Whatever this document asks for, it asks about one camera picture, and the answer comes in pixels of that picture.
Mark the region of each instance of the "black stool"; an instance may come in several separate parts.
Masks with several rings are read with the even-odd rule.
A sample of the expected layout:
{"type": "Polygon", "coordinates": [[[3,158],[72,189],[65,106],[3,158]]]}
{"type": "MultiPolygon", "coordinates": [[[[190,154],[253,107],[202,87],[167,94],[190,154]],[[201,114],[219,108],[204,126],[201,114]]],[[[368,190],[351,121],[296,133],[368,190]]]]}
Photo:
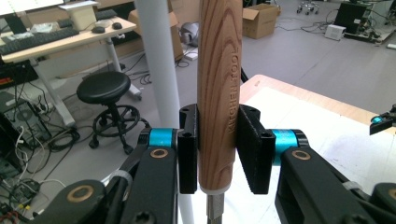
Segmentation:
{"type": "Polygon", "coordinates": [[[116,105],[116,102],[129,90],[131,80],[120,72],[104,72],[85,78],[77,88],[77,96],[82,102],[92,105],[106,105],[108,109],[93,121],[91,148],[97,148],[97,136],[120,137],[123,149],[130,154],[134,148],[129,146],[124,134],[130,131],[140,120],[139,111],[131,105],[116,105]],[[117,131],[107,131],[117,127],[117,131]]]}

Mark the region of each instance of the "desk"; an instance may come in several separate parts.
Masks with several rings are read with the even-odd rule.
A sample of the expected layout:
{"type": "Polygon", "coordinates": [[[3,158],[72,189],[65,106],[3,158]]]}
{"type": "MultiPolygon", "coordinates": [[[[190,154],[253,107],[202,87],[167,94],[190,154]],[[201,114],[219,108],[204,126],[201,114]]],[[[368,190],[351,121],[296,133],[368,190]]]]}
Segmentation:
{"type": "MultiPolygon", "coordinates": [[[[370,136],[375,114],[262,75],[242,85],[240,103],[259,109],[267,129],[302,130],[318,154],[366,193],[371,194],[376,183],[396,182],[395,129],[370,136]]],[[[275,208],[279,170],[273,167],[268,195],[253,195],[236,156],[223,223],[280,223],[275,208]]],[[[205,195],[200,190],[192,203],[195,223],[205,223],[205,195]]]]}
{"type": "MultiPolygon", "coordinates": [[[[69,127],[74,126],[75,121],[73,117],[71,116],[70,112],[64,105],[64,102],[61,100],[60,96],[55,92],[55,90],[50,85],[50,82],[44,76],[43,69],[40,66],[40,64],[42,63],[50,63],[50,60],[39,62],[37,58],[45,55],[49,55],[51,53],[56,53],[62,50],[87,45],[95,41],[105,40],[107,42],[108,57],[111,57],[115,70],[120,72],[121,69],[120,69],[119,59],[114,49],[113,42],[111,41],[111,37],[126,32],[130,32],[136,27],[136,25],[121,18],[113,18],[112,21],[121,23],[122,29],[114,30],[111,26],[109,26],[106,28],[106,32],[103,34],[93,34],[91,31],[80,32],[79,35],[71,36],[32,49],[26,49],[2,56],[2,59],[5,63],[18,63],[25,60],[29,60],[31,65],[37,72],[38,77],[40,78],[40,80],[43,82],[44,86],[48,90],[49,95],[51,96],[56,109],[58,110],[59,114],[62,116],[64,120],[64,125],[69,127]]],[[[140,96],[141,92],[139,89],[137,89],[134,85],[131,85],[131,88],[134,95],[140,96]]]]}

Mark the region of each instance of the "desk leg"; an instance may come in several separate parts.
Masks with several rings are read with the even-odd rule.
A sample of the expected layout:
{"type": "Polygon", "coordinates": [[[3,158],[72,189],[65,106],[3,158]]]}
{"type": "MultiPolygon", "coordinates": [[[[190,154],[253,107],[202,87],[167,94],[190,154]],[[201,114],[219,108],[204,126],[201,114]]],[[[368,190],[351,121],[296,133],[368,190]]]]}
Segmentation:
{"type": "MultiPolygon", "coordinates": [[[[106,39],[106,42],[107,42],[108,52],[110,53],[111,58],[113,60],[114,69],[117,72],[121,72],[119,57],[117,57],[117,53],[116,53],[116,50],[114,49],[113,41],[111,40],[110,37],[108,37],[106,39]]],[[[131,88],[129,90],[132,92],[132,94],[134,96],[137,96],[137,97],[140,97],[140,95],[142,94],[142,92],[136,86],[134,86],[134,84],[132,84],[132,83],[131,83],[131,88]]]]}
{"type": "Polygon", "coordinates": [[[62,101],[61,97],[55,92],[55,90],[51,87],[49,81],[41,73],[38,62],[35,59],[29,59],[29,61],[32,67],[35,69],[35,72],[37,73],[38,77],[43,82],[47,91],[49,92],[50,97],[52,97],[55,108],[58,110],[58,113],[61,115],[62,119],[64,120],[64,125],[67,127],[75,126],[76,122],[74,121],[72,115],[70,114],[66,105],[62,101]]]}

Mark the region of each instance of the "gray floor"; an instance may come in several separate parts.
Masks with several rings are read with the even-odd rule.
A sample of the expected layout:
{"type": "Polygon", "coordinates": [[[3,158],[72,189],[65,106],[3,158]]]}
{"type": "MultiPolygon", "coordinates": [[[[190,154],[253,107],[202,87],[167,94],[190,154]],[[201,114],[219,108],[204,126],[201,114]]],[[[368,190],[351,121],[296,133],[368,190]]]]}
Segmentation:
{"type": "MultiPolygon", "coordinates": [[[[396,84],[396,50],[386,49],[388,42],[396,43],[391,37],[380,46],[343,38],[334,41],[323,34],[310,34],[302,30],[286,31],[302,26],[310,26],[316,21],[331,21],[335,18],[339,3],[319,2],[321,9],[318,15],[296,14],[299,1],[278,0],[282,13],[277,19],[276,29],[272,35],[255,40],[243,38],[242,65],[249,77],[265,74],[295,86],[314,91],[333,99],[361,107],[375,113],[388,111],[396,103],[393,87],[396,84]]],[[[141,54],[121,59],[130,68],[141,54]]],[[[180,105],[196,103],[197,61],[186,61],[177,67],[177,84],[180,105]]],[[[147,70],[145,58],[127,74],[147,70]]],[[[58,91],[63,97],[73,94],[83,75],[69,78],[58,91]]],[[[152,85],[141,85],[134,81],[142,90],[142,101],[137,101],[129,94],[121,98],[121,104],[134,105],[153,127],[159,127],[156,100],[152,85]]],[[[86,105],[72,96],[65,100],[77,121],[81,139],[91,132],[87,125],[92,124],[94,117],[104,109],[100,105],[86,105]]],[[[52,114],[52,122],[58,122],[56,113],[52,114]]],[[[137,136],[143,125],[138,125],[127,134],[127,140],[135,145],[137,136]]],[[[48,179],[57,179],[66,185],[81,179],[103,179],[117,169],[126,155],[118,138],[100,139],[101,145],[96,150],[88,147],[89,140],[77,143],[68,152],[59,166],[53,170],[48,179]]],[[[35,174],[36,180],[42,180],[62,159],[67,150],[52,153],[45,169],[35,174]]],[[[40,161],[36,157],[31,165],[40,161]]],[[[57,182],[49,182],[42,186],[33,203],[32,211],[46,207],[49,200],[62,189],[57,182]]]]}

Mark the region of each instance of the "tool with wooden handle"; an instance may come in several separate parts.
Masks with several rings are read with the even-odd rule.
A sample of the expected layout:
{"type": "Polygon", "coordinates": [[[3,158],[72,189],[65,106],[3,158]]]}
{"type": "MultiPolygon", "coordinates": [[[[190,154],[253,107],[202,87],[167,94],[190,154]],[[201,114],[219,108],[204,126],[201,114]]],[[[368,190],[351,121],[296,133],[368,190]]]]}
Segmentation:
{"type": "Polygon", "coordinates": [[[208,217],[219,223],[235,158],[242,1],[202,0],[199,37],[199,182],[208,195],[208,217]]]}

